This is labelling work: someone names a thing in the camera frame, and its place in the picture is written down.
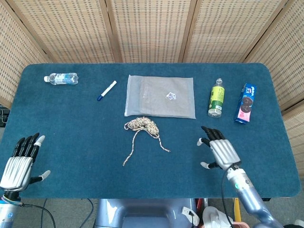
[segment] ziplock bag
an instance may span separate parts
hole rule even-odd
[[[129,75],[124,116],[195,119],[193,78]]]

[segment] robotic arm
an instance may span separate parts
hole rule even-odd
[[[0,182],[0,188],[4,190],[0,200],[0,227],[12,227],[16,212],[20,206],[23,206],[19,193],[29,184],[43,181],[51,173],[48,170],[40,176],[30,177],[33,163],[45,139],[44,135],[39,138],[38,136],[39,133],[20,139],[6,163]]]
[[[283,225],[271,215],[245,171],[239,168],[241,160],[231,143],[219,130],[204,126],[202,129],[209,139],[200,138],[198,146],[206,144],[210,147],[215,162],[210,164],[201,162],[200,164],[206,169],[220,167],[225,170],[229,182],[236,190],[247,213],[261,221],[255,225],[255,228],[283,228]]]

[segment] cookie package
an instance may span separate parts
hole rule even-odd
[[[251,108],[255,99],[257,87],[246,83],[241,91],[234,121],[246,124],[250,121]]]

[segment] blue table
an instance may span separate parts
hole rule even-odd
[[[51,85],[50,73],[76,72],[77,85]],[[156,139],[140,132],[135,152],[133,131],[124,124],[128,75],[193,77],[196,119],[151,117],[160,129]],[[210,90],[221,77],[225,86],[223,114],[207,115]],[[113,80],[117,85],[98,102]],[[233,122],[242,86],[257,86],[251,122]],[[268,69],[262,64],[37,64],[27,66],[0,145],[0,167],[21,137],[36,132],[46,139],[32,175],[50,169],[44,182],[21,197],[35,198],[213,198],[220,197],[223,170],[206,170],[213,162],[208,147],[196,146],[205,136],[200,126],[220,129],[234,145],[261,197],[290,197],[300,190],[291,147]],[[234,197],[230,186],[226,197]]]

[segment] green bottle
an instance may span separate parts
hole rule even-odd
[[[222,115],[224,93],[225,93],[225,89],[223,86],[223,81],[221,78],[218,78],[211,90],[208,116],[218,118]]]

